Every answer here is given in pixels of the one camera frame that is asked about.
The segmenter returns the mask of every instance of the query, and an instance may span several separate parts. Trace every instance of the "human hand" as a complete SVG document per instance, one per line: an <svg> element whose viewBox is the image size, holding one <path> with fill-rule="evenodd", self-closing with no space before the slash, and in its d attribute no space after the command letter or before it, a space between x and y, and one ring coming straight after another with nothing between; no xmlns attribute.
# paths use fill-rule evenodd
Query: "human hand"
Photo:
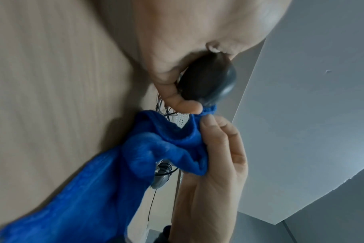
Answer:
<svg viewBox="0 0 364 243"><path fill-rule="evenodd" d="M184 173L172 218L171 243L227 243L234 230L238 204L248 174L239 131L220 116L202 117L207 145L207 173Z"/></svg>
<svg viewBox="0 0 364 243"><path fill-rule="evenodd" d="M261 42L291 0L133 0L142 57L159 94L175 111L199 114L202 105L184 100L175 82L207 52L230 59Z"/></svg>

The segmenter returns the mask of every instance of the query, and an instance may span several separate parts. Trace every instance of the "cleaning cloth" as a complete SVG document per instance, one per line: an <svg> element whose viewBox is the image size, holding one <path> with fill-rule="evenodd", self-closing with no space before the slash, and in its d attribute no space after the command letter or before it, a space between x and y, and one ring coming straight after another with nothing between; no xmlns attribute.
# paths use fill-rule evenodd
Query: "cleaning cloth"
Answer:
<svg viewBox="0 0 364 243"><path fill-rule="evenodd" d="M206 146L202 115L181 129L151 110L137 114L126 141L92 159L43 209L0 230L0 243L106 243L124 236L154 180L156 162L169 159L180 169L204 175Z"/></svg>

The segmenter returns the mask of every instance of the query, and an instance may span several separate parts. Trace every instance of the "fingernail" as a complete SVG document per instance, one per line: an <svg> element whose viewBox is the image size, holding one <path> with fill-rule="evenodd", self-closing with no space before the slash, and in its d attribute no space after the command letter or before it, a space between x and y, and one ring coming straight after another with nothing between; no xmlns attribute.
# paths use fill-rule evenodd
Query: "fingernail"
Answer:
<svg viewBox="0 0 364 243"><path fill-rule="evenodd" d="M208 115L202 117L202 122L207 127L217 125L217 121L215 120L215 118L212 114L208 114Z"/></svg>

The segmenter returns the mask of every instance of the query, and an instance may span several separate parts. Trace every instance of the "black computer mouse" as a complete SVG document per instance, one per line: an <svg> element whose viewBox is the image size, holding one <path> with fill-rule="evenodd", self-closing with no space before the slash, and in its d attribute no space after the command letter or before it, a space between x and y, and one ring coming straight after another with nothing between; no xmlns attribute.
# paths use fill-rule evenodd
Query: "black computer mouse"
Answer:
<svg viewBox="0 0 364 243"><path fill-rule="evenodd" d="M185 100L196 100L209 107L234 88L236 77L229 57L221 52L211 52L189 65L177 89Z"/></svg>

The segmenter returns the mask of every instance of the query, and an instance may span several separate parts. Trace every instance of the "wood grain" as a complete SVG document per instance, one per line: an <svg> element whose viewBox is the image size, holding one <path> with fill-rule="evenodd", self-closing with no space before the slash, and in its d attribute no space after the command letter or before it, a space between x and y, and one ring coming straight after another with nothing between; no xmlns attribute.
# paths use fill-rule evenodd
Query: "wood grain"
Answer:
<svg viewBox="0 0 364 243"><path fill-rule="evenodd" d="M0 0L0 224L38 206L155 104L146 72L99 19L84 0Z"/></svg>

